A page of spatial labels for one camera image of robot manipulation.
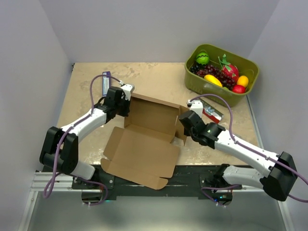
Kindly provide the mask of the brown cardboard box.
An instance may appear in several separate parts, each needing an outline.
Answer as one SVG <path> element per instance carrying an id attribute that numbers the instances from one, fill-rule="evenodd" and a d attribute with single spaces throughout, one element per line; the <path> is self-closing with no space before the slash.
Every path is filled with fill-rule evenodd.
<path id="1" fill-rule="evenodd" d="M 132 94 L 123 128 L 114 127 L 101 159 L 102 169 L 114 176 L 154 190 L 173 176 L 180 148 L 186 141 L 179 116 L 188 108 L 140 94 Z"/>

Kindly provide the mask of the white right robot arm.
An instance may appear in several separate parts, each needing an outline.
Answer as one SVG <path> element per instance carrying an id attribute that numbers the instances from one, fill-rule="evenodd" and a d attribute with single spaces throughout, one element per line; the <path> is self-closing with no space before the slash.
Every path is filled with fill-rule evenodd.
<path id="1" fill-rule="evenodd" d="M 276 154 L 258 148 L 236 136 L 216 123 L 205 124 L 194 111 L 187 111 L 179 116 L 184 126 L 184 133 L 193 141 L 213 150 L 230 154 L 245 162 L 247 167 L 223 164 L 219 170 L 206 179 L 207 190 L 226 189 L 243 185 L 262 189 L 267 195 L 285 201 L 297 180 L 293 157 L 282 152 Z"/>

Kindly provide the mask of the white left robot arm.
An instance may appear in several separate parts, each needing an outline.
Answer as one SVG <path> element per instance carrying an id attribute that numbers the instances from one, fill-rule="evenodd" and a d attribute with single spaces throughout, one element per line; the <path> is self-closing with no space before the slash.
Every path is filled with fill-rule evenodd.
<path id="1" fill-rule="evenodd" d="M 107 95 L 101 97 L 87 114 L 61 128 L 49 128 L 39 161 L 49 168 L 56 166 L 56 172 L 83 178 L 83 184 L 89 189 L 96 188 L 100 177 L 94 173 L 94 166 L 78 159 L 79 143 L 116 115 L 128 116 L 133 91 L 134 85 L 131 84 L 110 87 Z"/>

